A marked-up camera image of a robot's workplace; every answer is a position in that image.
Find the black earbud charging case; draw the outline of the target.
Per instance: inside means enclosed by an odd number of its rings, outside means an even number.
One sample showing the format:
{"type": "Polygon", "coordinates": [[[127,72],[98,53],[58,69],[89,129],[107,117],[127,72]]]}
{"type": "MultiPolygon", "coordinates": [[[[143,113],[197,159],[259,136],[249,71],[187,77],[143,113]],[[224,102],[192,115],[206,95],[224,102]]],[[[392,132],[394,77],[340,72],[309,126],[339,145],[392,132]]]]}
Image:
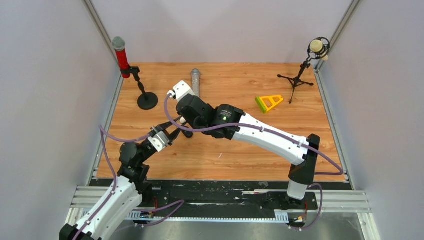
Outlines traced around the black earbud charging case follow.
{"type": "Polygon", "coordinates": [[[194,136],[194,134],[192,132],[190,132],[190,131],[183,130],[182,133],[188,139],[190,139],[190,138],[192,138],[194,136]]]}

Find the white earbud case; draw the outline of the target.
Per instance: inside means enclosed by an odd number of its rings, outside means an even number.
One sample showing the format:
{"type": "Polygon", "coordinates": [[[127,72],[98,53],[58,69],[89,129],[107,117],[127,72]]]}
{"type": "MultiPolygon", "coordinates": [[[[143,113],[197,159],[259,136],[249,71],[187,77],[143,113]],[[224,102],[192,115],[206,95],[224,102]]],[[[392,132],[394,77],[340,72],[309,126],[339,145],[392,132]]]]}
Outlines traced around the white earbud case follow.
{"type": "Polygon", "coordinates": [[[183,116],[181,116],[181,117],[180,117],[180,119],[179,119],[179,122],[181,123],[181,125],[183,125],[183,124],[185,124],[187,121],[186,121],[186,119],[185,119],[183,116]]]}

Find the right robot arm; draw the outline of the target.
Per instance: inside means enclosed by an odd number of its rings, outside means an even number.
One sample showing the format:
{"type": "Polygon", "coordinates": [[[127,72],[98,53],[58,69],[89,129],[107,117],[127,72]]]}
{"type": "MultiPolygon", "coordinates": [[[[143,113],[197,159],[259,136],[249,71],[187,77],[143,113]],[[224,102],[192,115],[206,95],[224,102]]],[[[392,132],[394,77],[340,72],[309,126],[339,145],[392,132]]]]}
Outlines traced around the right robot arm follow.
{"type": "Polygon", "coordinates": [[[176,111],[195,132],[215,139],[237,140],[270,151],[290,162],[286,204],[298,209],[306,201],[306,190],[314,181],[316,144],[311,136],[297,136],[269,126],[243,110],[222,104],[216,108],[198,96],[178,97],[176,111]]]}

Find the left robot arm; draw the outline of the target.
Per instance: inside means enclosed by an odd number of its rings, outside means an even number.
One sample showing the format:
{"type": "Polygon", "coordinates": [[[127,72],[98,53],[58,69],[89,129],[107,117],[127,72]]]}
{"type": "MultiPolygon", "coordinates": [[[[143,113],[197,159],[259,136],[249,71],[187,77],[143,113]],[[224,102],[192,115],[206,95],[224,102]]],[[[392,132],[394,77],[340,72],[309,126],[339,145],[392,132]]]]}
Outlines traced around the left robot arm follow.
{"type": "Polygon", "coordinates": [[[59,232],[61,240],[108,240],[130,212],[137,206],[146,207],[153,201],[152,184],[147,181],[150,169],[144,162],[173,144],[181,132],[167,129],[174,120],[159,124],[146,135],[120,141],[121,163],[113,173],[113,182],[94,207],[73,225],[65,224],[59,232]]]}

